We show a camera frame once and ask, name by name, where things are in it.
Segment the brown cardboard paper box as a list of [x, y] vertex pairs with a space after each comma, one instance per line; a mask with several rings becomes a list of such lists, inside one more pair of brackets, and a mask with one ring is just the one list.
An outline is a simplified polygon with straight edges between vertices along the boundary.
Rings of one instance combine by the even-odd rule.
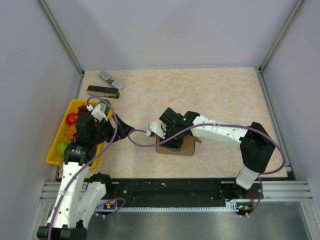
[[195, 153], [196, 144], [201, 144], [202, 141], [198, 137], [184, 135], [183, 144], [180, 151], [171, 151], [170, 149], [165, 148], [165, 143], [155, 146], [157, 154], [192, 157]]

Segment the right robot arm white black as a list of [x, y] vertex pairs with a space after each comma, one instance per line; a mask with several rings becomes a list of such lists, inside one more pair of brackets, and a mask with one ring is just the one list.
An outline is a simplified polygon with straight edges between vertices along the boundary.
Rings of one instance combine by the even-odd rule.
[[250, 126], [227, 126], [211, 120], [198, 112], [187, 111], [184, 115], [170, 107], [149, 129], [160, 138], [161, 146], [173, 152], [182, 149], [186, 136], [208, 138], [229, 144], [241, 153], [243, 167], [231, 187], [223, 187], [220, 196], [224, 200], [245, 198], [252, 191], [256, 178], [265, 172], [275, 150], [263, 126], [253, 122]]

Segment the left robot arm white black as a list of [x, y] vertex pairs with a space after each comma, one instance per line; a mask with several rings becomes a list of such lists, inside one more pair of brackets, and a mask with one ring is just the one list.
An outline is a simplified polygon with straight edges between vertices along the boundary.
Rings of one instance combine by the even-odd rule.
[[91, 114], [79, 116], [72, 142], [64, 151], [62, 179], [53, 210], [40, 226], [36, 236], [40, 240], [85, 240], [88, 225], [102, 198], [109, 198], [114, 191], [107, 174], [94, 174], [84, 195], [83, 183], [90, 165], [97, 158], [97, 146], [125, 139], [134, 128], [124, 123], [117, 115], [115, 125], [103, 117]]

